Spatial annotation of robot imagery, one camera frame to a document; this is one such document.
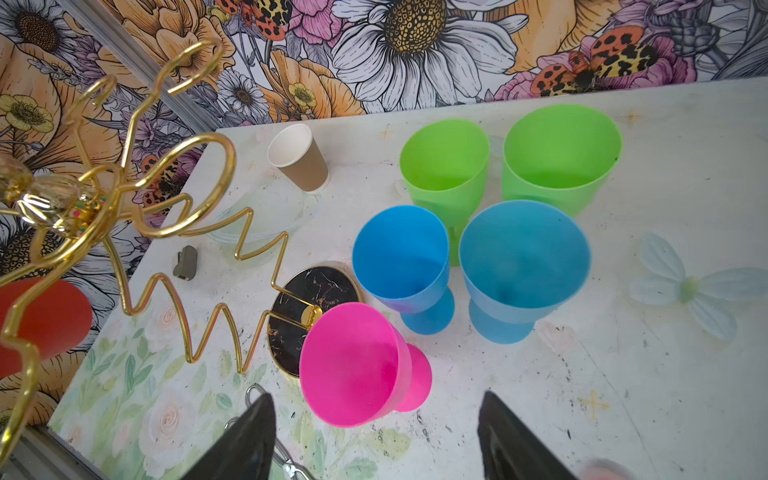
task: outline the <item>black marble base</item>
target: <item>black marble base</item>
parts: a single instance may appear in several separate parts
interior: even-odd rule
[[[341,270],[332,266],[314,266],[299,273],[285,286],[296,296],[319,305],[323,312],[347,302],[359,302],[355,283]],[[275,299],[272,311],[301,322],[306,305],[284,293]],[[299,355],[307,331],[270,316],[267,338],[275,363],[288,375],[299,378]]]

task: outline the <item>gold wire stand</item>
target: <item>gold wire stand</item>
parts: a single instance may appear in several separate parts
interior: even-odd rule
[[[131,161],[131,153],[134,147],[134,138],[139,119],[157,100],[160,99],[163,84],[170,74],[175,71],[182,62],[205,49],[213,50],[213,57],[211,60],[195,75],[167,90],[167,93],[171,95],[182,93],[202,80],[202,78],[211,73],[218,65],[223,53],[220,41],[199,41],[186,48],[176,58],[170,60],[163,66],[160,74],[155,79],[152,91],[131,115],[125,138],[125,146],[118,163],[93,167],[80,134],[80,129],[85,123],[82,112],[86,104],[89,101],[92,101],[93,105],[100,107],[104,103],[117,85],[117,78],[113,75],[108,75],[90,86],[90,88],[75,101],[72,108],[72,111],[75,113],[71,114],[65,122],[65,126],[75,126],[74,140],[78,149],[78,154],[86,170],[86,172],[77,179],[77,182],[74,182],[74,180],[65,175],[52,174],[43,177],[48,179],[48,183],[46,184],[45,180],[33,177],[31,172],[29,172],[21,162],[10,157],[0,157],[0,174],[2,174],[0,175],[0,194],[2,194],[0,200],[8,203],[12,201],[15,204],[14,210],[0,209],[0,214],[19,216],[24,221],[31,223],[35,228],[35,234],[29,251],[30,263],[0,277],[0,286],[18,280],[35,270],[51,269],[47,275],[43,276],[29,290],[25,291],[16,299],[5,316],[5,323],[0,332],[0,345],[16,350],[22,357],[22,385],[19,389],[18,400],[16,401],[5,430],[2,433],[2,438],[0,439],[0,465],[5,463],[5,460],[10,456],[11,450],[19,440],[23,428],[26,425],[28,414],[30,413],[32,396],[37,390],[38,371],[41,368],[39,348],[34,343],[18,337],[18,331],[24,312],[33,300],[40,296],[47,288],[64,275],[64,273],[82,260],[88,251],[99,242],[104,244],[109,260],[116,273],[118,288],[120,290],[121,307],[126,315],[133,316],[144,311],[158,282],[163,284],[165,290],[173,301],[176,314],[179,317],[182,340],[184,341],[184,353],[187,362],[189,363],[195,363],[200,359],[220,312],[226,317],[227,324],[232,333],[235,357],[237,359],[237,372],[239,374],[245,373],[248,369],[251,359],[253,358],[257,340],[261,334],[261,329],[263,328],[264,320],[268,315],[274,316],[284,322],[309,329],[319,316],[323,314],[323,311],[319,306],[307,302],[277,285],[277,274],[280,271],[280,264],[283,262],[286,245],[288,244],[287,232],[282,232],[274,240],[256,251],[242,253],[243,244],[247,232],[250,229],[251,221],[253,220],[253,209],[250,207],[243,208],[233,216],[208,227],[191,228],[218,204],[224,192],[227,191],[234,175],[235,149],[232,142],[227,137],[214,132],[189,137],[171,149],[171,151],[168,152],[162,160],[157,162],[141,180],[131,182],[127,178],[126,165]],[[124,194],[147,186],[156,177],[161,175],[165,167],[177,157],[197,145],[210,142],[217,143],[224,149],[225,160],[223,172],[213,190],[195,211],[190,212],[193,206],[192,197],[189,194],[179,194],[176,197],[155,204],[152,207],[134,205],[129,211],[121,212],[121,199]],[[111,172],[113,174],[113,181],[109,190],[102,190],[97,179],[97,175],[102,172]],[[56,183],[55,187],[51,187],[52,181]],[[67,197],[66,194],[63,194],[62,191],[65,191],[66,194],[70,194],[69,197]],[[79,205],[79,208],[77,209],[71,207],[71,204],[75,199],[79,200],[79,203],[77,204]],[[184,206],[182,207],[179,220],[173,225],[170,225],[169,227],[153,228],[144,222],[144,215],[164,210],[180,202],[184,202]],[[235,258],[237,260],[253,258],[282,242],[275,269],[272,272],[270,285],[275,290],[285,293],[301,303],[304,303],[308,308],[311,308],[307,325],[287,319],[271,310],[264,310],[259,319],[256,334],[250,344],[245,361],[243,361],[243,351],[240,347],[240,337],[237,335],[237,326],[229,307],[227,307],[225,303],[219,303],[214,307],[214,311],[210,314],[203,337],[200,340],[197,349],[193,349],[189,323],[187,321],[187,315],[184,312],[184,306],[181,304],[181,299],[179,298],[173,283],[165,273],[155,273],[144,287],[144,291],[142,291],[139,296],[136,305],[131,306],[131,291],[128,288],[127,275],[122,268],[120,256],[109,235],[112,227],[119,220],[126,219],[132,219],[136,229],[145,237],[157,239],[171,237],[173,235],[178,235],[180,237],[202,235],[225,227],[242,217],[245,217],[245,225],[243,226],[243,231],[240,233],[240,238],[237,241],[237,247],[234,252]],[[51,231],[64,237],[64,241],[55,252],[50,253],[49,255],[42,255],[41,252],[45,235]]]

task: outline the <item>scissors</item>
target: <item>scissors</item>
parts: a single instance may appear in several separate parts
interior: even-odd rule
[[[245,391],[246,407],[250,407],[253,403],[250,399],[251,390],[256,390],[261,395],[266,393],[266,390],[258,383],[254,383],[248,387],[248,390]],[[238,417],[229,419],[224,425],[224,430],[231,427],[237,421],[237,419]],[[292,480],[315,480],[315,478],[306,470],[306,468],[293,463],[293,459],[290,458],[290,453],[288,453],[285,445],[283,445],[283,443],[277,437],[275,438],[275,449],[272,452],[272,461],[280,465],[285,473],[288,474],[288,478],[291,478]]]

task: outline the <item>light green plastic cup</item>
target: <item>light green plastic cup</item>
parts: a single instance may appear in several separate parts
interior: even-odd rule
[[[504,142],[504,200],[536,200],[577,216],[621,155],[621,132],[603,112],[552,105],[525,115]]]
[[[485,192],[488,135],[468,120],[445,120],[417,131],[402,148],[400,172],[415,205],[443,222],[458,265],[458,241]]]

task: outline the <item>zigzag gold wire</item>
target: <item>zigzag gold wire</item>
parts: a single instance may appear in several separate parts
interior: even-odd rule
[[[126,165],[133,152],[134,138],[139,119],[149,108],[152,107],[152,105],[157,100],[160,99],[164,82],[168,77],[170,77],[176,68],[190,56],[195,55],[196,53],[199,53],[200,51],[207,48],[210,48],[213,52],[212,58],[209,60],[209,62],[205,64],[192,77],[167,90],[169,94],[179,94],[184,92],[189,87],[198,83],[204,77],[209,75],[209,73],[211,73],[212,70],[214,70],[215,67],[219,64],[223,54],[221,42],[219,40],[199,41],[198,43],[195,43],[194,45],[184,49],[184,51],[182,51],[176,58],[173,58],[165,66],[163,66],[160,74],[155,79],[151,92],[138,106],[136,111],[131,115],[131,120],[129,121],[126,133],[124,149],[121,155],[121,159],[118,163],[93,167],[88,156],[87,148],[80,135],[80,129],[85,123],[82,115],[85,106],[89,101],[92,101],[96,107],[100,107],[116,87],[116,77],[113,75],[108,75],[107,77],[97,81],[92,86],[90,86],[88,90],[83,92],[83,94],[73,104],[73,111],[77,113],[74,114],[73,117],[66,119],[65,125],[74,124],[76,126],[74,129],[75,144],[78,149],[78,154],[81,157],[82,163],[87,170],[78,178],[78,180],[80,182],[88,182],[92,187],[104,192],[106,201],[82,235],[76,239],[65,239],[56,249],[56,251],[50,253],[49,255],[44,256],[41,254],[43,243],[45,241],[45,235],[48,231],[45,228],[35,227],[35,235],[32,238],[30,247],[31,261],[28,264],[5,274],[4,276],[0,276],[0,286],[3,286],[14,280],[18,280],[24,276],[27,276],[28,274],[38,269],[52,269],[48,274],[44,275],[37,283],[32,285],[31,288],[29,288],[15,300],[5,316],[5,322],[3,324],[2,331],[0,331],[0,345],[3,345],[9,349],[16,350],[22,358],[22,385],[19,389],[19,397],[16,401],[16,404],[14,405],[10,417],[8,418],[8,423],[3,430],[2,437],[0,437],[0,465],[5,463],[5,460],[7,460],[7,458],[10,456],[11,450],[16,445],[16,442],[21,436],[28,415],[30,413],[32,396],[37,391],[38,386],[38,371],[40,369],[41,360],[39,348],[34,343],[18,337],[18,330],[21,325],[24,312],[36,298],[38,298],[43,294],[44,291],[46,291],[47,288],[53,285],[62,275],[64,275],[75,264],[82,260],[85,255],[88,254],[88,251],[97,243],[103,243],[108,252],[108,256],[118,281],[118,287],[121,294],[121,307],[123,312],[127,315],[136,315],[144,311],[144,309],[147,308],[150,296],[153,293],[157,283],[163,283],[163,286],[165,286],[166,291],[170,295],[176,313],[179,317],[183,335],[182,340],[184,341],[184,352],[186,360],[189,363],[196,362],[202,355],[207,345],[208,339],[210,338],[211,331],[213,330],[219,313],[221,312],[223,312],[224,316],[226,317],[227,324],[229,325],[230,332],[232,334],[235,356],[237,358],[237,371],[240,374],[245,373],[248,369],[248,366],[250,365],[253,354],[256,351],[255,346],[257,340],[261,334],[264,321],[268,315],[274,316],[275,318],[284,322],[288,322],[305,329],[309,328],[308,326],[304,326],[294,320],[287,319],[271,310],[264,310],[257,325],[256,335],[253,337],[253,341],[250,344],[247,357],[243,361],[242,349],[240,347],[240,338],[237,335],[237,326],[234,322],[234,318],[232,317],[232,314],[227,305],[224,303],[219,303],[214,307],[214,311],[210,315],[208,324],[203,333],[202,340],[198,344],[198,347],[193,350],[189,324],[187,321],[186,313],[184,312],[184,306],[182,305],[178,293],[174,288],[173,283],[170,281],[168,275],[164,273],[155,273],[145,285],[144,291],[141,293],[136,306],[131,306],[131,292],[128,287],[127,275],[123,270],[120,256],[109,235],[112,227],[119,220],[126,220],[131,218],[134,221],[134,225],[136,226],[137,230],[146,237],[164,238],[172,235],[179,235],[182,237],[202,235],[214,230],[218,230],[219,228],[225,227],[226,225],[229,225],[230,223],[245,217],[245,225],[243,226],[240,238],[237,241],[237,247],[234,253],[235,258],[237,260],[247,260],[249,258],[253,258],[256,255],[260,255],[266,252],[268,249],[274,247],[280,241],[282,241],[283,243],[280,247],[280,254],[277,257],[277,262],[275,264],[275,269],[272,274],[270,285],[275,290],[291,296],[301,303],[304,303],[308,307],[312,307],[310,325],[315,319],[319,317],[319,315],[322,314],[322,310],[319,306],[300,299],[298,296],[293,295],[291,292],[281,286],[278,286],[276,283],[277,274],[280,271],[280,265],[283,262],[283,256],[285,254],[286,245],[288,243],[287,232],[282,232],[274,240],[258,250],[250,253],[242,253],[242,248],[247,237],[247,232],[250,229],[251,221],[253,220],[253,209],[250,207],[246,207],[237,214],[234,214],[233,216],[208,227],[201,227],[195,230],[191,230],[193,225],[204,218],[210,212],[210,210],[218,204],[224,192],[229,187],[229,183],[234,174],[235,150],[232,142],[227,137],[217,133],[194,135],[193,137],[180,142],[173,149],[171,149],[168,154],[166,154],[145,174],[143,179],[132,182],[127,178]],[[218,143],[223,147],[225,165],[217,184],[196,210],[191,211],[193,200],[189,194],[179,194],[176,197],[160,202],[159,204],[155,204],[151,207],[142,208],[136,205],[132,207],[128,212],[121,212],[121,198],[125,193],[136,191],[147,186],[152,181],[154,181],[155,178],[163,173],[164,168],[168,164],[170,164],[180,155],[199,144],[206,144],[210,142]],[[106,171],[109,171],[113,174],[112,186],[108,192],[101,189],[101,185],[97,179],[98,174]],[[155,229],[148,226],[144,222],[144,216],[146,214],[164,210],[180,202],[184,202],[184,205],[182,206],[179,220],[177,220],[177,222],[173,225]],[[16,216],[20,215],[17,210],[7,209],[0,209],[0,214]]]

